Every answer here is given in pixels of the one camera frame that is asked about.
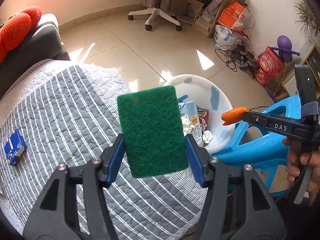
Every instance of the strawberry plush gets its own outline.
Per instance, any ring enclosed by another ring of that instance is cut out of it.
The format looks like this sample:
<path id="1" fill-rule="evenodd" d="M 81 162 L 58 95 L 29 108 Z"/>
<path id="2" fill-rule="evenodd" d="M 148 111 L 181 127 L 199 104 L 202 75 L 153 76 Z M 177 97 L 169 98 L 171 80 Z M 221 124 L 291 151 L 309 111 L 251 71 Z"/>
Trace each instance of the strawberry plush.
<path id="1" fill-rule="evenodd" d="M 0 63 L 5 59 L 8 52 L 18 47 L 29 31 L 37 26 L 41 16 L 39 7 L 27 7 L 10 17 L 0 27 Z"/>

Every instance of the trash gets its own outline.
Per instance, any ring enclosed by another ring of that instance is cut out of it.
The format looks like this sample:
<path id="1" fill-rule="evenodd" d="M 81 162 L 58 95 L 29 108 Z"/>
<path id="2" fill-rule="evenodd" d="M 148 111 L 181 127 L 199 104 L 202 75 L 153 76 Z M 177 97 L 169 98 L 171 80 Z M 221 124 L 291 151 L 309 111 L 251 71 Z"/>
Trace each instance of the trash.
<path id="1" fill-rule="evenodd" d="M 182 128 L 183 128 L 183 135 L 186 136 L 189 133 L 192 133 L 195 126 L 191 124 L 189 117 L 185 114 L 181 117 L 182 121 Z"/>
<path id="2" fill-rule="evenodd" d="M 209 130 L 204 131 L 202 135 L 202 139 L 204 143 L 209 143 L 213 139 L 213 135 Z"/>
<path id="3" fill-rule="evenodd" d="M 197 106 L 199 121 L 201 125 L 201 132 L 203 134 L 204 131 L 208 130 L 209 123 L 209 110 L 203 109 Z"/>
<path id="4" fill-rule="evenodd" d="M 202 147 L 204 143 L 202 141 L 201 126 L 195 101 L 182 102 L 178 103 L 178 105 L 180 116 L 187 115 L 189 117 L 189 120 L 191 121 L 191 124 L 194 125 L 195 128 L 192 131 L 192 136 L 197 144 Z"/>

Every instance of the blue plastic stool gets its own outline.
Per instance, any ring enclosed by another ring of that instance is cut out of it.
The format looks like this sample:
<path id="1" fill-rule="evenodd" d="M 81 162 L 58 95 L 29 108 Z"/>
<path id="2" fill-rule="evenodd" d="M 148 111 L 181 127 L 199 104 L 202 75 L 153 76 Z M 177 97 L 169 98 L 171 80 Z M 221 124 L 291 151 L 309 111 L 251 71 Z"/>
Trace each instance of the blue plastic stool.
<path id="1" fill-rule="evenodd" d="M 300 109 L 299 95 L 295 95 L 268 107 L 262 113 L 285 114 L 286 117 L 299 119 L 301 117 Z M 283 135 L 268 132 L 260 126 L 256 127 L 262 133 L 262 137 L 239 145 L 246 130 L 249 128 L 249 124 L 243 121 L 237 123 L 234 135 L 229 143 L 222 150 L 212 155 L 217 156 L 228 165 L 242 166 L 249 163 L 255 169 L 260 168 L 261 172 L 268 171 L 269 175 L 265 184 L 266 188 L 269 189 L 278 166 L 287 166 L 289 147 L 282 144 Z M 275 192 L 272 195 L 281 195 L 283 193 L 284 191 Z"/>

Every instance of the blue box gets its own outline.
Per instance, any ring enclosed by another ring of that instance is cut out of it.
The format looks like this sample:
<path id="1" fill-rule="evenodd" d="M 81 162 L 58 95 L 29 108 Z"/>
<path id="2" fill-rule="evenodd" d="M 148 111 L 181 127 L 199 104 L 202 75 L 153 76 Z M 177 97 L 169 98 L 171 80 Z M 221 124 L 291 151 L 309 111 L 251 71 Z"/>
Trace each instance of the blue box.
<path id="1" fill-rule="evenodd" d="M 7 163 L 11 166 L 15 166 L 25 148 L 27 148 L 27 145 L 19 129 L 14 130 L 13 134 L 9 138 L 9 141 L 7 141 L 4 146 Z"/>

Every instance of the hand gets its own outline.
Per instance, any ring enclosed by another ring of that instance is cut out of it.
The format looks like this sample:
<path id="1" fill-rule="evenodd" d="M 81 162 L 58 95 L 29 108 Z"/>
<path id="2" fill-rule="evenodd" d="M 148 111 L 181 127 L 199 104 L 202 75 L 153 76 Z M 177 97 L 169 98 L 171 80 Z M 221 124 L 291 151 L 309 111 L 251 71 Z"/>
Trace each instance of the hand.
<path id="1" fill-rule="evenodd" d="M 286 137 L 282 140 L 284 146 L 291 146 L 291 141 Z M 301 164 L 306 165 L 307 161 L 310 157 L 310 153 L 301 154 L 300 160 L 299 157 L 295 154 L 292 148 L 288 151 L 288 182 L 294 182 L 295 178 L 299 176 L 300 170 L 298 168 L 299 161 Z M 316 195 L 320 189 L 320 151 L 314 151 L 312 153 L 309 165 L 314 166 L 312 176 L 307 188 L 307 192 L 309 193 L 309 199 L 311 203 L 316 198 Z"/>

